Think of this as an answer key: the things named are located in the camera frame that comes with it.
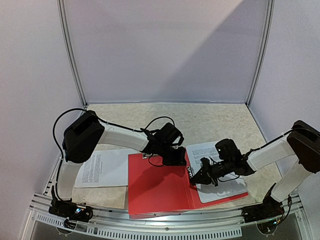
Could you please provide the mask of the chrome spine lever clip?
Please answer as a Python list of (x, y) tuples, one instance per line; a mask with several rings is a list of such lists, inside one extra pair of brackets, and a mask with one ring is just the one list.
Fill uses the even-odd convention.
[(187, 170), (189, 179), (192, 179), (192, 178), (194, 177), (193, 168), (192, 168), (191, 166), (188, 166), (188, 167), (186, 168), (186, 170)]

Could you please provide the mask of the red file folder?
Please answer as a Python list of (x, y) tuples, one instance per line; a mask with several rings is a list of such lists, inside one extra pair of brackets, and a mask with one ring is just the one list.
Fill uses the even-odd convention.
[(184, 212), (232, 202), (249, 195), (243, 179), (233, 176), (218, 186), (191, 185), (185, 166), (160, 166), (162, 158), (128, 156), (128, 214)]

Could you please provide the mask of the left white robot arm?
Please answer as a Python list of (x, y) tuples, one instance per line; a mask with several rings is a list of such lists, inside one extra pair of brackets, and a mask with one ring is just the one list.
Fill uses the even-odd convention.
[(103, 120), (93, 110), (84, 110), (65, 129), (62, 143), (57, 144), (61, 159), (55, 184), (51, 188), (52, 197), (57, 199), (55, 209), (63, 217), (70, 217), (74, 213), (74, 205), (70, 201), (78, 172), (97, 145), (113, 145), (150, 156), (157, 155), (162, 158), (164, 166), (186, 166), (183, 141), (183, 134), (173, 119), (160, 129), (134, 129)]

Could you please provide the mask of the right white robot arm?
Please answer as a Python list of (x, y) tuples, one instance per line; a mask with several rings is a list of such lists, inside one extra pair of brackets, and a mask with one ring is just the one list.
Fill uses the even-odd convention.
[(290, 156), (297, 161), (286, 175), (275, 183), (267, 193), (266, 200), (259, 206), (262, 218), (269, 218), (305, 179), (320, 171), (320, 133), (302, 120), (296, 121), (290, 130), (265, 145), (250, 149), (242, 154), (232, 139), (225, 138), (215, 144), (220, 161), (210, 164), (201, 159), (200, 169), (189, 178), (192, 185), (217, 185), (218, 179), (227, 174), (249, 176), (258, 170)]

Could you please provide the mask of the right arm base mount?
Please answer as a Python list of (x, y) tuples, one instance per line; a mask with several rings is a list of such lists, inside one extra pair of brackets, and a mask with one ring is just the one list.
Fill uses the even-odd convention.
[(274, 200), (271, 196), (264, 197), (262, 203), (241, 208), (241, 216), (245, 223), (261, 221), (285, 214), (282, 202)]

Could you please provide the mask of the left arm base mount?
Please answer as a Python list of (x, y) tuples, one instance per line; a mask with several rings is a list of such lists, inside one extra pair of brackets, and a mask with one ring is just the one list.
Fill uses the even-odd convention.
[(88, 223), (93, 217), (93, 208), (84, 204), (77, 204), (70, 200), (52, 199), (48, 212), (52, 215)]

